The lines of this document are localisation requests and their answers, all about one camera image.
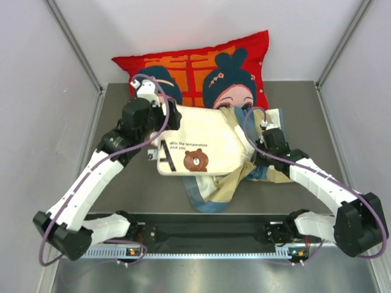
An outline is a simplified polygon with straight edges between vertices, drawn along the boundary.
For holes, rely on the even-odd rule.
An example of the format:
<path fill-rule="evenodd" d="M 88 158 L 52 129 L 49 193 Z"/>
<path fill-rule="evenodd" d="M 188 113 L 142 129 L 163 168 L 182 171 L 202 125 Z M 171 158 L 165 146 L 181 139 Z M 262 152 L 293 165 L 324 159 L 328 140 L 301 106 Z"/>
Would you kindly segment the cream bear print pillow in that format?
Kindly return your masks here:
<path fill-rule="evenodd" d="M 157 170 L 164 176 L 222 176 L 241 167 L 254 149 L 233 108 L 177 106 L 178 130 L 166 130 L 152 142 L 158 147 Z"/>

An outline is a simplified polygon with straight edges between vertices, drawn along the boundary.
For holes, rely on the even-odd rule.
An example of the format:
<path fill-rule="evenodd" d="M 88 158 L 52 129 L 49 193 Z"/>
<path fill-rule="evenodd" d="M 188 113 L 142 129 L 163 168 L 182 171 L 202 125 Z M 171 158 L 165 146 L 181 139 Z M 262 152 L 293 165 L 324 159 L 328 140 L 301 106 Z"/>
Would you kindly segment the blue beige checked pillowcase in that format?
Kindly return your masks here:
<path fill-rule="evenodd" d="M 239 107 L 223 110 L 222 113 L 228 119 L 231 127 L 239 131 L 239 135 L 248 147 L 248 141 L 244 136 L 243 126 L 246 126 L 247 134 L 252 141 L 261 136 L 261 124 L 264 120 L 284 130 L 282 109 L 269 109 L 262 112 L 259 109 L 251 113 L 247 123 L 244 119 L 247 110 Z M 234 193 L 242 180 L 284 184 L 292 182 L 282 172 L 275 170 L 273 166 L 257 167 L 254 164 L 255 150 L 249 148 L 249 153 L 243 166 L 223 176 L 184 176 L 183 182 L 189 201 L 196 210 L 205 213 L 222 212 L 231 202 Z"/>

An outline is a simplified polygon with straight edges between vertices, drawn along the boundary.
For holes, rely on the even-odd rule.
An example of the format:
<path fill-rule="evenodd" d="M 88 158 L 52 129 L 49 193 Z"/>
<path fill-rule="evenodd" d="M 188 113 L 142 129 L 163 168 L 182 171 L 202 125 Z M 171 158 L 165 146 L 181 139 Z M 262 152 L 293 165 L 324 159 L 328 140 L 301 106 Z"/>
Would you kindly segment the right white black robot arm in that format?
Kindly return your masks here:
<path fill-rule="evenodd" d="M 315 236 L 334 243 L 350 257 L 361 257 L 380 245 L 381 256 L 389 232 L 379 197 L 361 194 L 328 174 L 300 149 L 292 150 L 284 133 L 277 127 L 263 128 L 254 146 L 256 165 L 272 166 L 290 180 L 307 189 L 331 211 L 321 215 L 308 210 L 292 212 L 285 220 L 285 234 L 297 242 Z"/>

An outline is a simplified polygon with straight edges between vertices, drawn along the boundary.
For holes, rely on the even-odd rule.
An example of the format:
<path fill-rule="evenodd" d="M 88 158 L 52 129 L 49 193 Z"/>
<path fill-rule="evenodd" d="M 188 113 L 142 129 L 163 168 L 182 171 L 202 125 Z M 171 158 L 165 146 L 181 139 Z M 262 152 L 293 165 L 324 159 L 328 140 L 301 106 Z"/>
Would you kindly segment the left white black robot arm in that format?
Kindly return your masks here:
<path fill-rule="evenodd" d="M 79 259 L 90 246 L 122 238 L 132 242 L 138 227 L 123 211 L 95 220 L 86 215 L 102 191 L 141 148 L 165 130 L 178 130 L 181 114 L 172 98 L 164 104 L 143 98 L 131 99 L 122 109 L 115 128 L 107 132 L 87 166 L 64 196 L 47 212 L 39 211 L 33 223 L 42 236 L 69 260 Z"/>

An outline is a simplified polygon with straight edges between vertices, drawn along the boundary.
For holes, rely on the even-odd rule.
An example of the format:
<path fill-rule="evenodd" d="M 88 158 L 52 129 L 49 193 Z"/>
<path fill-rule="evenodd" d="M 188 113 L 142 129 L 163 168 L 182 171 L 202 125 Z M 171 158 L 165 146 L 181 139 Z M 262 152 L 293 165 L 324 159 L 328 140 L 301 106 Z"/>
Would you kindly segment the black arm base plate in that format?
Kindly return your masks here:
<path fill-rule="evenodd" d="M 129 231 L 112 243 L 140 242 L 150 252 L 266 252 L 304 237 L 291 234 L 283 214 L 127 214 Z"/>

